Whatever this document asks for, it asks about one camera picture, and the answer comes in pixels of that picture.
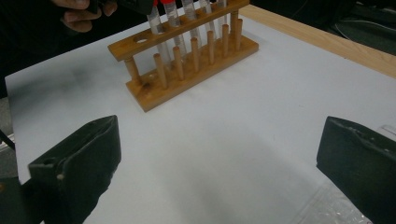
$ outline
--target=wooden test tube rack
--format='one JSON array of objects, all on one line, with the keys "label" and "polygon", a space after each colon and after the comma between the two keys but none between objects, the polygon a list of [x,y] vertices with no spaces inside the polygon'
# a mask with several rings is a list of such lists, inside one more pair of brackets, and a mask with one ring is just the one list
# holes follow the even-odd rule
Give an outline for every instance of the wooden test tube rack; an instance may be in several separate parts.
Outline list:
[{"label": "wooden test tube rack", "polygon": [[[259,49],[256,42],[242,36],[243,22],[238,19],[238,10],[248,4],[249,0],[228,0],[227,7],[222,8],[211,4],[212,13],[210,14],[204,13],[201,8],[196,9],[198,19],[195,21],[189,21],[185,15],[182,15],[180,16],[181,25],[178,27],[170,27],[168,22],[164,22],[165,32],[160,35],[154,35],[150,29],[147,29],[108,46],[119,62],[125,62],[132,77],[126,86],[145,112],[214,76]],[[230,25],[223,25],[222,38],[215,40],[213,32],[208,32],[207,45],[200,49],[197,47],[197,40],[193,38],[191,52],[187,53],[184,62],[179,55],[179,49],[174,47],[175,59],[170,68],[164,66],[159,54],[155,54],[153,60],[157,68],[144,75],[139,74],[134,55],[226,14],[231,14],[231,22]]]}]

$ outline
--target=hand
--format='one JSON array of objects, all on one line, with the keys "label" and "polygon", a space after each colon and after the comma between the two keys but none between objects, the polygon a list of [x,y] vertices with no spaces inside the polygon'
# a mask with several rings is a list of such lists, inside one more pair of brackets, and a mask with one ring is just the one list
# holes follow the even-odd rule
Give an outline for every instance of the hand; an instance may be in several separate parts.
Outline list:
[{"label": "hand", "polygon": [[[90,5],[90,0],[51,0],[58,7],[69,8],[64,13],[61,21],[68,28],[79,33],[86,33],[92,29],[91,20],[96,20],[102,16],[102,10],[98,8],[96,14],[85,10]],[[106,1],[103,5],[105,15],[111,16],[117,10],[117,3]]]}]

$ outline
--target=person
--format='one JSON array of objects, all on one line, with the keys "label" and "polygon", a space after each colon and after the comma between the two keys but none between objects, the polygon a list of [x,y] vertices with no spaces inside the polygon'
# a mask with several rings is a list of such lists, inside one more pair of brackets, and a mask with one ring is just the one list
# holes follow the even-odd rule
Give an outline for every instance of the person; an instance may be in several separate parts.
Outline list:
[{"label": "person", "polygon": [[43,61],[62,41],[87,33],[92,22],[117,9],[107,0],[97,13],[90,0],[0,0],[0,98],[7,96],[5,76]]}]

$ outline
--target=glass test tube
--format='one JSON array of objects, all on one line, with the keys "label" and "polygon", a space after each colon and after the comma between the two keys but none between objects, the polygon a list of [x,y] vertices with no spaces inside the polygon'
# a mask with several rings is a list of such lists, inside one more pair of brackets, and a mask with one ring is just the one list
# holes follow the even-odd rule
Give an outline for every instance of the glass test tube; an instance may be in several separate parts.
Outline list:
[{"label": "glass test tube", "polygon": [[[195,7],[194,7],[194,2],[192,0],[181,0],[181,4],[183,4],[184,8],[184,13],[186,14],[186,17],[190,21],[195,21],[197,19],[197,15],[195,14]],[[199,34],[199,29],[194,28],[190,30],[190,36],[191,38],[195,37],[198,40],[198,49],[201,48],[201,35]]]},{"label": "glass test tube", "polygon": [[[227,0],[218,0],[218,7],[227,7]],[[227,24],[227,14],[218,19],[219,38],[222,38],[222,25]]]},{"label": "glass test tube", "polygon": [[[209,0],[199,0],[199,5],[203,9],[204,13],[209,14],[212,13],[212,7],[210,6]],[[213,21],[208,22],[205,24],[206,31],[213,31],[214,39],[216,38],[216,31],[215,31],[215,23]]]},{"label": "glass test tube", "polygon": [[[155,35],[163,33],[163,24],[160,20],[160,13],[158,12],[158,0],[154,0],[154,5],[152,7],[151,13],[148,15],[148,23],[151,28],[151,32]],[[158,52],[163,59],[163,64],[170,66],[171,57],[169,55],[169,50],[166,42],[162,42],[157,45]]]},{"label": "glass test tube", "polygon": [[[166,16],[168,17],[168,23],[171,27],[180,26],[180,19],[177,14],[177,7],[175,0],[161,0],[163,7],[165,8]],[[183,35],[178,35],[174,37],[175,45],[179,47],[180,54],[182,58],[186,57],[186,45],[184,43]]]}]

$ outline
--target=rack top shelf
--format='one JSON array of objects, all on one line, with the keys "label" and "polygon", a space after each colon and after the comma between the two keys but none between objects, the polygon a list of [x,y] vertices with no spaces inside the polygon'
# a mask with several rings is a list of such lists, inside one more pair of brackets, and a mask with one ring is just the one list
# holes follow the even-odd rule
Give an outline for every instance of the rack top shelf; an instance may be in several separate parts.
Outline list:
[{"label": "rack top shelf", "polygon": [[206,14],[200,8],[196,9],[197,20],[189,21],[185,15],[180,16],[181,25],[178,27],[170,27],[167,22],[163,23],[165,32],[160,35],[154,35],[148,28],[136,35],[131,35],[118,42],[108,46],[108,49],[117,59],[123,61],[133,57],[146,49],[152,48],[162,42],[171,39],[177,35],[181,35],[193,28],[201,26],[207,22],[213,21],[233,11],[237,11],[241,7],[249,4],[249,0],[228,0],[227,7],[217,7],[217,4],[211,4],[212,13]]}]

